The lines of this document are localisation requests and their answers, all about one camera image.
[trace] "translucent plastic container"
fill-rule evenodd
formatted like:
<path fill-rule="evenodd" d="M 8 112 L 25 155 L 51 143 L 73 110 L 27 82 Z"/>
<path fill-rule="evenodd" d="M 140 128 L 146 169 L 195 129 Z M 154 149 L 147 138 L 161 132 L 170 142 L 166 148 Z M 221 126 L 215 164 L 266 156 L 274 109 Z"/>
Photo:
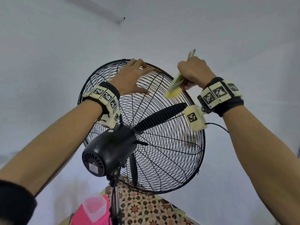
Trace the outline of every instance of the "translucent plastic container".
<path fill-rule="evenodd" d="M 94 223 L 106 213 L 107 201 L 103 196 L 87 198 L 82 204 L 83 209 Z"/>

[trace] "black fan blade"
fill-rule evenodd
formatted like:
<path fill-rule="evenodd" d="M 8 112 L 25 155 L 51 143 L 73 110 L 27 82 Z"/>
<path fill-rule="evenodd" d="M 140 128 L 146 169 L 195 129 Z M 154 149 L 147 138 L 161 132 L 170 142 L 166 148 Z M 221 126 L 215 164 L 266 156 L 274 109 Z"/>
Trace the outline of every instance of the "black fan blade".
<path fill-rule="evenodd" d="M 143 132 L 149 128 L 160 125 L 182 112 L 186 107 L 187 104 L 182 102 L 157 111 L 149 117 L 146 117 L 144 120 L 141 120 L 135 127 L 133 127 L 133 131 Z"/>
<path fill-rule="evenodd" d="M 137 186 L 137 161 L 135 159 L 134 153 L 131 154 L 129 157 L 129 163 L 130 163 L 130 170 L 131 170 L 131 177 L 132 177 L 132 183 L 133 186 Z"/>

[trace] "power cord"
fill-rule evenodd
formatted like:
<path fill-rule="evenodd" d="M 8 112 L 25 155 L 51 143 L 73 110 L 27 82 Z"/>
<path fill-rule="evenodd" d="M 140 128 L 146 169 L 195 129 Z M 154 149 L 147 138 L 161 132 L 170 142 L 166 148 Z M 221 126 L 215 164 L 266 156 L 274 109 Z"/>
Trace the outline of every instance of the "power cord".
<path fill-rule="evenodd" d="M 212 122 L 207 122 L 207 123 L 205 123 L 205 125 L 216 125 L 216 126 L 222 128 L 222 129 L 224 129 L 227 133 L 229 133 L 227 129 L 225 129 L 223 126 L 221 126 L 221 125 L 219 125 L 219 124 L 212 123 Z"/>

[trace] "black sleeve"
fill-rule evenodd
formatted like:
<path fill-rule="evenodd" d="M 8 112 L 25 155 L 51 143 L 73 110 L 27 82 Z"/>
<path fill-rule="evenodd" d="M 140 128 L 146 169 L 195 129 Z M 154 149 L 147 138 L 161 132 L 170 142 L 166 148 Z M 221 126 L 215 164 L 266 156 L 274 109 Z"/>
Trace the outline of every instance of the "black sleeve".
<path fill-rule="evenodd" d="M 0 218 L 13 225 L 26 225 L 37 206 L 35 197 L 21 185 L 0 180 Z"/>

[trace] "floor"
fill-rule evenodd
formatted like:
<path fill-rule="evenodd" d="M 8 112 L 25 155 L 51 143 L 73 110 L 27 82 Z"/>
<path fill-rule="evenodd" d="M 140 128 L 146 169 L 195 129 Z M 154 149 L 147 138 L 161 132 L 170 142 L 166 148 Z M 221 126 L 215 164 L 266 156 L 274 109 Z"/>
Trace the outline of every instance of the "floor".
<path fill-rule="evenodd" d="M 101 195 L 111 198 L 111 187 L 107 186 Z M 185 212 L 158 195 L 133 192 L 119 187 L 120 207 L 123 212 L 123 224 L 126 225 L 194 225 L 186 219 Z M 60 225 L 69 225 L 71 216 Z"/>

